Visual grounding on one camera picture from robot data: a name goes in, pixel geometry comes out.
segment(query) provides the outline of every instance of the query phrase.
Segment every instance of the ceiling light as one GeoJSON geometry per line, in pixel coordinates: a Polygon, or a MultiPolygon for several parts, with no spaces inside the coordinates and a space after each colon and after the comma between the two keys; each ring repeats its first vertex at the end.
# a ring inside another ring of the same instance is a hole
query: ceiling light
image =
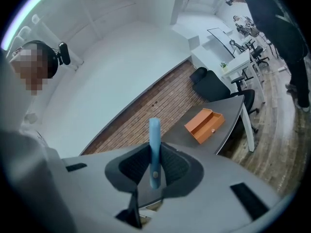
{"type": "Polygon", "coordinates": [[[4,50],[9,49],[10,43],[14,35],[16,34],[16,31],[22,24],[23,20],[40,1],[41,0],[28,0],[21,8],[21,10],[17,13],[17,15],[14,17],[12,23],[8,27],[8,30],[5,32],[5,35],[1,41],[1,47],[4,50]]]}

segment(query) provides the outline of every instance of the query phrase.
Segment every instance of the shoe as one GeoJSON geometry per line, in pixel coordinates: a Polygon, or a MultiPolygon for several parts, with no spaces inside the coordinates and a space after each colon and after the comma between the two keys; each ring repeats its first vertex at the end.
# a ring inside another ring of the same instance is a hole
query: shoe
{"type": "Polygon", "coordinates": [[[286,88],[288,91],[294,91],[294,92],[297,92],[296,85],[293,85],[293,84],[287,83],[287,84],[285,84],[285,88],[286,88]]]}
{"type": "Polygon", "coordinates": [[[309,106],[309,107],[301,107],[301,106],[298,104],[298,99],[295,99],[295,100],[294,100],[294,103],[295,103],[295,106],[296,106],[298,109],[303,110],[304,112],[309,112],[310,106],[309,106]]]}

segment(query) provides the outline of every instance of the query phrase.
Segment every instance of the orange box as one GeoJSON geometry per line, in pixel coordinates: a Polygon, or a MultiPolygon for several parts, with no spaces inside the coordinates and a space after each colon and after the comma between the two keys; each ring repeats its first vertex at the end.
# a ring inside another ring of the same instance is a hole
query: orange box
{"type": "Polygon", "coordinates": [[[202,144],[225,122],[222,114],[203,109],[185,127],[202,144]]]}

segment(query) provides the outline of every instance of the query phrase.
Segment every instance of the blue object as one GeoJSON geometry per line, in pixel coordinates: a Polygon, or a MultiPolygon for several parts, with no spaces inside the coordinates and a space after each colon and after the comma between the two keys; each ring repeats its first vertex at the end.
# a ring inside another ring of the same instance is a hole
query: blue object
{"type": "Polygon", "coordinates": [[[158,189],[161,185],[161,126],[158,118],[149,119],[149,145],[151,151],[150,186],[153,189],[158,189]]]}

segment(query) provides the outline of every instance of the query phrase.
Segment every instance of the black pants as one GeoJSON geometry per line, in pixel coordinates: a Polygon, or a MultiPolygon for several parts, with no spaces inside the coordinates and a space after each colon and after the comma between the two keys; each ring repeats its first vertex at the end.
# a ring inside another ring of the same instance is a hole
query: black pants
{"type": "Polygon", "coordinates": [[[286,64],[292,74],[290,84],[297,88],[298,104],[301,107],[309,107],[308,77],[304,59],[294,64],[286,64]]]}

